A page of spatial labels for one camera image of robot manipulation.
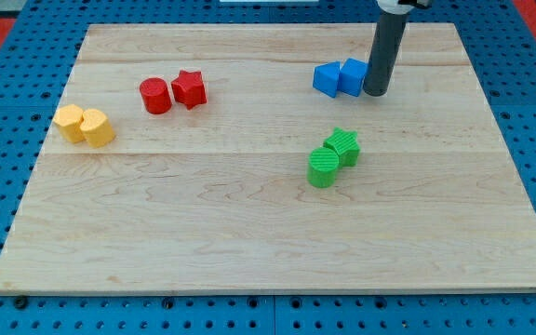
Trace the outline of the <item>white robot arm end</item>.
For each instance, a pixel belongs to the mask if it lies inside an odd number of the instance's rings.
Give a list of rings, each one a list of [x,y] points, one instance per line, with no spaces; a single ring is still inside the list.
[[[434,0],[376,0],[377,5],[386,13],[406,15],[413,8],[428,9]]]

